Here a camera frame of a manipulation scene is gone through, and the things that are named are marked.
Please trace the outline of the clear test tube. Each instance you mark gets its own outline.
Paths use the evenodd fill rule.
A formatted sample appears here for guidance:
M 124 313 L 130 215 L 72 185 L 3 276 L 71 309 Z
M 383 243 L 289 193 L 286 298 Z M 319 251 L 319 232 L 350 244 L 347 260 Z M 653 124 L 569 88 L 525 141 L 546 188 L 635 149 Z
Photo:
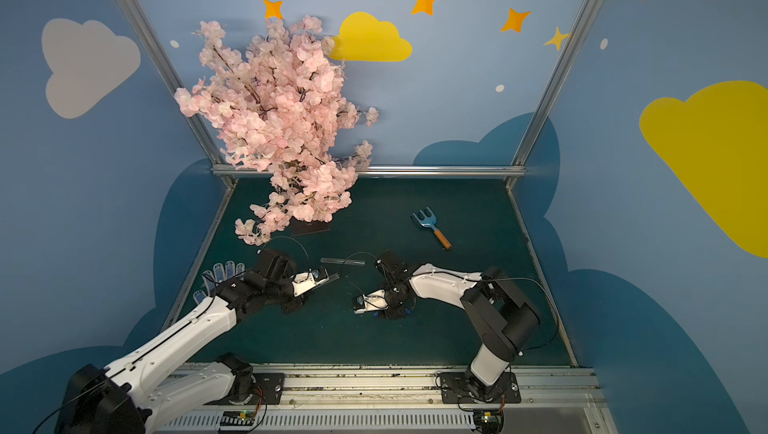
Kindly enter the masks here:
M 322 264 L 330 264 L 330 265 L 350 265 L 350 266 L 365 266 L 364 260 L 358 260 L 358 259 L 341 259 L 341 258 L 321 258 L 320 262 Z
M 312 277 L 310 273 L 307 274 L 306 278 L 302 280 L 301 282 L 296 283 L 296 293 L 297 294 L 304 294 L 306 292 L 309 292 L 312 289 L 318 288 L 320 286 L 324 286 L 330 282 L 333 282 L 339 278 L 338 273 L 334 274 L 321 274 L 318 273 L 317 277 Z

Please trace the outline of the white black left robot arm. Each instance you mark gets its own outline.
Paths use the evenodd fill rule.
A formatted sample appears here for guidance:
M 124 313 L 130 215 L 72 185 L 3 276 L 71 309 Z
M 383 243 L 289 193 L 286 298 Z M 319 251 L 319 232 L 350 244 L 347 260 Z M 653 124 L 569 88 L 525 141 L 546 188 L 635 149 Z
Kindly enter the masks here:
M 248 269 L 228 261 L 205 272 L 197 306 L 133 352 L 103 368 L 88 364 L 70 378 L 61 406 L 51 413 L 57 433 L 153 433 L 213 401 L 260 402 L 252 366 L 232 354 L 197 374 L 168 378 L 194 354 L 237 324 L 278 305 L 301 308 L 310 291 L 333 280 L 324 268 L 299 271 L 286 253 L 262 249 Z

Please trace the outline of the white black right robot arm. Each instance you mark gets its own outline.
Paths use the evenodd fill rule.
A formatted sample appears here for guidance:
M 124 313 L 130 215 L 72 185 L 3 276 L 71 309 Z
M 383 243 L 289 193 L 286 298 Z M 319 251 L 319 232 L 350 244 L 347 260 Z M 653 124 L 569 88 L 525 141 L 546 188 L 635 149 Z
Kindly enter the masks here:
M 463 374 L 436 375 L 443 403 L 462 408 L 470 403 L 521 401 L 511 365 L 528 348 L 542 315 L 518 286 L 520 277 L 509 277 L 496 267 L 461 272 L 432 263 L 407 264 L 390 251 L 376 260 L 375 267 L 384 285 L 356 296 L 355 313 L 373 312 L 396 320 L 410 312 L 408 302 L 432 299 L 462 309 L 478 335 L 480 348 Z

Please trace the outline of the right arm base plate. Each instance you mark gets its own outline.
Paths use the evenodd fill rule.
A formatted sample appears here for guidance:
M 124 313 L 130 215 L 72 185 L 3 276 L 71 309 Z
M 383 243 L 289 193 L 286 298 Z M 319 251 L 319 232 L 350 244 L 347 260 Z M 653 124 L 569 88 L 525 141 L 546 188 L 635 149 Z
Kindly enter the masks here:
M 518 404 L 521 402 L 520 388 L 516 376 L 504 371 L 497 381 L 486 386 L 469 372 L 439 372 L 436 386 L 444 404 Z

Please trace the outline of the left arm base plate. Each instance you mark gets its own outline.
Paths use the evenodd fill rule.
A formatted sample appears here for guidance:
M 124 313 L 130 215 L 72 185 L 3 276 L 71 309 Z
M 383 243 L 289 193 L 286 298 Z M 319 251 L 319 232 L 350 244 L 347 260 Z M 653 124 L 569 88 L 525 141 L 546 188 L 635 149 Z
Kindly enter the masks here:
M 257 372 L 252 375 L 251 386 L 243 393 L 232 391 L 219 400 L 209 402 L 209 405 L 256 405 L 261 403 L 269 406 L 281 402 L 284 391 L 285 374 L 279 372 Z

